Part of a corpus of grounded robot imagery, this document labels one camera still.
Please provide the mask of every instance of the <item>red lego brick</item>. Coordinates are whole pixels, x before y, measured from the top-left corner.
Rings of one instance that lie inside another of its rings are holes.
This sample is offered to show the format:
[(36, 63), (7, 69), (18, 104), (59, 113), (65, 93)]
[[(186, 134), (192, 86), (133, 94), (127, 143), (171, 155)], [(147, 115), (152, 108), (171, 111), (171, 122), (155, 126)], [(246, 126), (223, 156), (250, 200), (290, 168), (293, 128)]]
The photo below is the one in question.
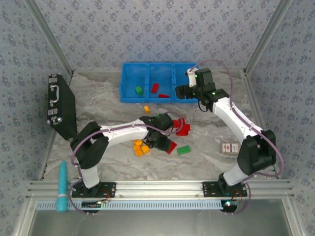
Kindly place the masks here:
[(183, 128), (176, 133), (178, 136), (187, 136), (190, 131), (190, 124), (184, 124)]
[(159, 98), (169, 98), (169, 95), (166, 95), (166, 94), (159, 94), (158, 97), (159, 97)]
[(173, 120), (173, 122), (174, 122), (174, 128), (180, 128), (181, 125), (182, 125), (182, 120), (184, 121), (184, 124), (185, 124), (186, 122), (185, 122), (185, 119), (184, 119), (184, 118), (178, 119), (178, 120)]
[(154, 83), (151, 92), (152, 93), (157, 93), (158, 92), (158, 87), (159, 87), (159, 84), (158, 83)]
[(172, 142), (171, 149), (169, 151), (166, 151), (166, 153), (171, 154), (171, 152), (175, 149), (176, 146), (177, 146), (177, 144)]

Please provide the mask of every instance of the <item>patterned wallpaper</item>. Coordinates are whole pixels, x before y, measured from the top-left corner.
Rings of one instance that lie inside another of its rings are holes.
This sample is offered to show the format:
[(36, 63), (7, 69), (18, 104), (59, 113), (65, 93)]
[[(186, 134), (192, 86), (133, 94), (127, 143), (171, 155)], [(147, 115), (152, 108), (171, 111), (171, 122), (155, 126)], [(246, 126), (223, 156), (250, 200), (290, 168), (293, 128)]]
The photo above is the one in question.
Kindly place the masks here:
[(279, 0), (36, 0), (72, 69), (221, 59), (244, 68)]
[(260, 109), (315, 235), (315, 2), (295, 0), (252, 73)]
[(48, 75), (63, 71), (22, 0), (2, 0), (0, 9), (0, 235), (8, 236), (51, 134)]

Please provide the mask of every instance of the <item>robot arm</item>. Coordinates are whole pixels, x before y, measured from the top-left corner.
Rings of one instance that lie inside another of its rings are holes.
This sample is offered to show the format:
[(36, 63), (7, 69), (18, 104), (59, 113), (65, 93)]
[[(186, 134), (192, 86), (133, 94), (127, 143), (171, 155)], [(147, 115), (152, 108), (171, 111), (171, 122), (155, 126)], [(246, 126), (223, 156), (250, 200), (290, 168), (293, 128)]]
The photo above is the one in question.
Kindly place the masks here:
[(179, 99), (198, 99), (198, 102), (227, 124), (241, 143), (237, 163), (219, 176), (218, 184), (222, 193), (230, 192), (233, 186), (249, 175), (275, 164), (276, 152), (251, 128), (261, 131), (273, 144), (276, 143), (274, 133), (271, 130), (263, 131), (233, 103), (232, 106), (236, 112), (251, 124), (251, 128), (247, 127), (232, 111), (229, 95), (222, 89), (216, 89), (212, 73), (208, 68), (187, 70), (186, 75), (189, 78), (189, 84), (176, 87), (176, 96)]
[(87, 188), (98, 185), (97, 164), (103, 157), (105, 150), (115, 144), (129, 140), (145, 139), (145, 143), (147, 143), (150, 148), (158, 148), (165, 151), (170, 150), (171, 141), (168, 137), (156, 130), (146, 127), (146, 125), (165, 131), (173, 126), (174, 123), (168, 114), (163, 114), (159, 118), (141, 117), (130, 123), (113, 126), (99, 126), (93, 121), (84, 127), (71, 142), (70, 146), (72, 150), (90, 134), (98, 130), (107, 130), (93, 136), (92, 139), (96, 140), (95, 142), (92, 143), (91, 140), (84, 142), (76, 153), (81, 168), (82, 179)]

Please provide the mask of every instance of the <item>blue bin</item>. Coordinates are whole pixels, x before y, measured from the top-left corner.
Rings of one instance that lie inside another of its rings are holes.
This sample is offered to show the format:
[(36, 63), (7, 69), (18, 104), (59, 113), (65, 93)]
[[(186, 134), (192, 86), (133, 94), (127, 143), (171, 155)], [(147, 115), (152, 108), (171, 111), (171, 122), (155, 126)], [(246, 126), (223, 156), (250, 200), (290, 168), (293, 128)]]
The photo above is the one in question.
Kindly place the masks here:
[[(140, 103), (144, 102), (148, 94), (145, 93), (147, 76), (146, 63), (124, 63), (119, 93), (122, 102)], [(142, 95), (136, 93), (135, 88), (142, 88)]]
[[(175, 87), (189, 84), (185, 75), (193, 62), (125, 62), (120, 82), (120, 99), (124, 103), (196, 103), (196, 99), (178, 99)], [(151, 93), (154, 83), (158, 83), (157, 93)], [(140, 86), (142, 95), (135, 88)], [(158, 98), (159, 94), (169, 98)]]

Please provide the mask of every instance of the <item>orange lego brick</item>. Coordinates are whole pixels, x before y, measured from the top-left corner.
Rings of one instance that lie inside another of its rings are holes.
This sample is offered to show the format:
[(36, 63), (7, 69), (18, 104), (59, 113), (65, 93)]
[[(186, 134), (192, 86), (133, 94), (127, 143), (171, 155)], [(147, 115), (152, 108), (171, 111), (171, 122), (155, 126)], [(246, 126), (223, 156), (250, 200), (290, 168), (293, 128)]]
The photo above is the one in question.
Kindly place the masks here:
[(142, 145), (142, 140), (133, 140), (134, 144), (136, 144), (137, 146), (141, 146)]
[(142, 146), (141, 150), (143, 151), (144, 154), (147, 154), (150, 152), (150, 148), (147, 145)]
[(148, 106), (143, 107), (144, 108), (144, 112), (146, 114), (150, 113), (150, 108)]
[(143, 152), (141, 151), (141, 147), (140, 146), (134, 145), (133, 146), (133, 150), (134, 150), (134, 154), (136, 156), (142, 156), (143, 155)]

